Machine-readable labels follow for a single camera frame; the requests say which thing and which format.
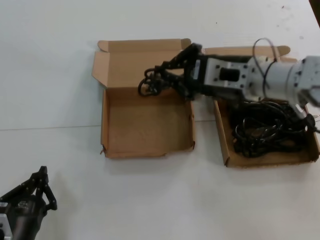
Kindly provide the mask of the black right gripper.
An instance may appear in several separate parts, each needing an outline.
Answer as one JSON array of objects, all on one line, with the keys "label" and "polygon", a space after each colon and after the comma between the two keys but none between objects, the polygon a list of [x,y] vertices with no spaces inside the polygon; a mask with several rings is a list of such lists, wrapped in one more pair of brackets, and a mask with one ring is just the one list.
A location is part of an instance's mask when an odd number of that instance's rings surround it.
[{"label": "black right gripper", "polygon": [[[155,72],[160,73],[161,90],[173,89],[186,101],[193,101],[196,95],[204,95],[208,57],[201,54],[202,45],[192,43],[173,59],[155,66]],[[178,69],[183,69],[184,73],[176,75],[166,71]]]}]

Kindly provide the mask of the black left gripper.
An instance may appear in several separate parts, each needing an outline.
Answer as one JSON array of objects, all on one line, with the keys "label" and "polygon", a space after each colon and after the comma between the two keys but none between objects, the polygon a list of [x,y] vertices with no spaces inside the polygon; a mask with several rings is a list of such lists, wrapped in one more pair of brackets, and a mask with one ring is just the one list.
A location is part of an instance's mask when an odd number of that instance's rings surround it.
[{"label": "black left gripper", "polygon": [[57,200],[49,186],[48,168],[41,166],[29,179],[0,197],[0,238],[34,240],[47,212],[57,209]]}]

